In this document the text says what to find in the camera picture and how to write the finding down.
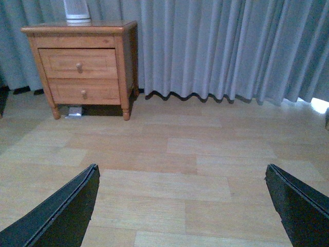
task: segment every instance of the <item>gray curtain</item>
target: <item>gray curtain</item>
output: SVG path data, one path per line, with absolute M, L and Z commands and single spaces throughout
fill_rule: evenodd
M 181 97 L 329 101 L 329 0 L 94 0 L 93 20 L 137 20 L 139 84 Z M 60 0 L 0 1 L 0 72 L 41 88 L 20 27 L 64 21 Z

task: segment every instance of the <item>nightstand top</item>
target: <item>nightstand top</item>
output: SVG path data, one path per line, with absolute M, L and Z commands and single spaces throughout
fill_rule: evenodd
M 24 33 L 110 33 L 120 34 L 137 25 L 136 21 L 52 22 L 22 27 Z

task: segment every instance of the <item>white object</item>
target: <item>white object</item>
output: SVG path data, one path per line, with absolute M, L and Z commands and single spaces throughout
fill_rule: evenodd
M 91 21 L 86 0 L 64 0 L 64 7 L 68 23 L 86 23 Z

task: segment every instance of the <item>black panel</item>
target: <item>black panel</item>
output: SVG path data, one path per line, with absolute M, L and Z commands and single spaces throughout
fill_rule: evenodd
M 276 165 L 266 170 L 273 205 L 294 247 L 329 246 L 329 198 Z
M 80 246 L 94 210 L 99 177 L 98 166 L 90 165 L 0 232 L 0 246 Z

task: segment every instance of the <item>nightstand leg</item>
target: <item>nightstand leg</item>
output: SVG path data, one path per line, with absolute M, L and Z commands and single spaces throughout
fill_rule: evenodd
M 54 108 L 52 107 L 51 111 L 52 111 L 52 115 L 53 115 L 54 119 L 60 119 L 61 118 L 60 111 L 58 110 L 57 107 L 54 107 Z
M 122 109 L 123 111 L 123 120 L 128 121 L 130 119 L 129 109 Z

